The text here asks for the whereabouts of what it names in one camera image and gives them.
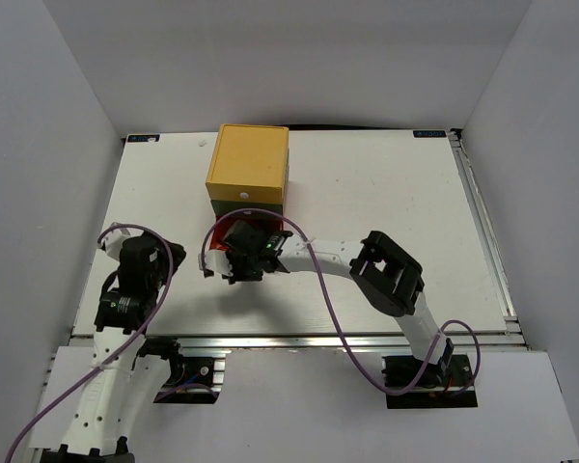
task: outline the white tabletop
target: white tabletop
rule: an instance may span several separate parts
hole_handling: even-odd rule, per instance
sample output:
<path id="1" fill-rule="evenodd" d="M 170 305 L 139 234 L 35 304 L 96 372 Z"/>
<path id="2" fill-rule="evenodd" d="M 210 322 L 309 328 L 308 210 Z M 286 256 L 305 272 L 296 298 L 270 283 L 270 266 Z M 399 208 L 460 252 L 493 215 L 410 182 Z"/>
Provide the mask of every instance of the white tabletop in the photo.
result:
<path id="1" fill-rule="evenodd" d="M 148 333 L 334 334 L 314 274 L 265 275 L 233 286 L 203 278 L 197 254 L 214 221 L 205 181 L 215 139 L 216 133 L 161 134 L 158 142 L 125 145 L 105 226 L 146 225 L 189 253 Z M 447 139 L 416 139 L 410 130 L 291 131 L 286 215 L 321 239 L 386 232 L 423 266 L 437 322 L 460 318 L 479 331 L 505 329 Z M 96 253 L 75 335 L 93 333 L 102 282 L 116 266 Z M 400 333 L 352 281 L 330 276 L 326 283 L 347 332 Z"/>

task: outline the dark green box base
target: dark green box base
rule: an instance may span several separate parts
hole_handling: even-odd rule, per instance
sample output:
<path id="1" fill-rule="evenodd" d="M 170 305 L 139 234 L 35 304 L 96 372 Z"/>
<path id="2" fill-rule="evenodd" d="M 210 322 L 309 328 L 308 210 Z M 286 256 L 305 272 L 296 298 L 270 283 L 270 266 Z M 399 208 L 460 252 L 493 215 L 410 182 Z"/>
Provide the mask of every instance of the dark green box base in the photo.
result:
<path id="1" fill-rule="evenodd" d="M 283 205 L 282 204 L 264 204 L 264 203 L 243 203 L 239 201 L 219 201 L 219 200 L 211 200 L 210 203 L 212 204 L 212 210 L 214 210 L 214 214 L 225 215 L 228 212 L 232 212 L 233 210 L 243 209 L 245 207 L 253 207 L 256 209 L 265 209 L 270 210 L 272 212 L 276 212 L 277 214 L 283 214 Z M 249 219 L 272 219 L 269 215 L 254 212 L 253 214 L 238 214 L 235 217 L 246 217 Z"/>

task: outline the gray wall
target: gray wall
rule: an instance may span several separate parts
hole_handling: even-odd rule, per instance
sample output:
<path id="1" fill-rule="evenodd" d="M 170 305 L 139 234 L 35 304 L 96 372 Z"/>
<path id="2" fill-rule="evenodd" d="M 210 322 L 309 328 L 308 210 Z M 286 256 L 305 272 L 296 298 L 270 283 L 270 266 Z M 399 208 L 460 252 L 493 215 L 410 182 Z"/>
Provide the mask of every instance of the gray wall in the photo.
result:
<path id="1" fill-rule="evenodd" d="M 0 461 L 67 339 L 119 157 L 41 0 L 0 0 Z"/>
<path id="2" fill-rule="evenodd" d="M 472 115 L 466 148 L 532 346 L 579 440 L 579 1 L 535 1 Z"/>
<path id="3" fill-rule="evenodd" d="M 45 0 L 109 119 L 464 126 L 530 0 Z"/>

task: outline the red object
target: red object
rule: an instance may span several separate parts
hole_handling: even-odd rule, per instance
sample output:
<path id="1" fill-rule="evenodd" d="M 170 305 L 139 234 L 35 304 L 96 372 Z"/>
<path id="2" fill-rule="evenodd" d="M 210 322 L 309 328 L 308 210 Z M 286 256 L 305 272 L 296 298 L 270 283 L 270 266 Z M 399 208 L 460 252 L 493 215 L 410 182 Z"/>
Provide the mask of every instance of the red object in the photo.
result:
<path id="1" fill-rule="evenodd" d="M 219 220 L 222 216 L 217 215 L 216 220 Z M 235 224 L 236 221 L 243 220 L 247 222 L 251 226 L 255 227 L 259 230 L 266 230 L 267 232 L 278 232 L 283 229 L 283 221 L 282 220 L 270 220 L 270 219 L 247 219 L 244 217 L 228 217 L 223 222 L 221 222 L 214 232 L 212 233 L 212 239 L 210 240 L 209 249 L 220 249 L 226 251 L 228 249 L 227 246 L 223 244 L 223 237 L 225 233 L 228 232 L 230 227 Z"/>

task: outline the yellow box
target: yellow box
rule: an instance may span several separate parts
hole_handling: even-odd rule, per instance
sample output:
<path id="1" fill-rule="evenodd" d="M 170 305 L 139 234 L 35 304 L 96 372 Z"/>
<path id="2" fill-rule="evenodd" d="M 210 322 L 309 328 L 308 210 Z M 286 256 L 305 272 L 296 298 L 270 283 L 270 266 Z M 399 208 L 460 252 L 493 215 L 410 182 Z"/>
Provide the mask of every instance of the yellow box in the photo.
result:
<path id="1" fill-rule="evenodd" d="M 286 127 L 221 125 L 206 180 L 210 199 L 283 204 L 289 140 Z"/>

